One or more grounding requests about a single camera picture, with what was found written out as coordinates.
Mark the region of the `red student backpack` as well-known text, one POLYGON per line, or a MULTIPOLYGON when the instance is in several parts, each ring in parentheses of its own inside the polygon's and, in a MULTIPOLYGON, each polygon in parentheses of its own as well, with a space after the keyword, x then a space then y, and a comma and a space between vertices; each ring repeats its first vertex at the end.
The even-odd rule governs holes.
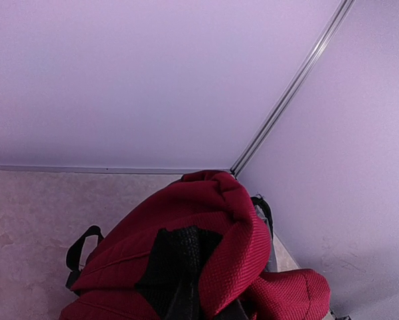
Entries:
POLYGON ((268 204, 225 171, 198 171, 154 193, 108 235, 69 248, 61 319, 323 319, 326 279, 271 272, 268 204))

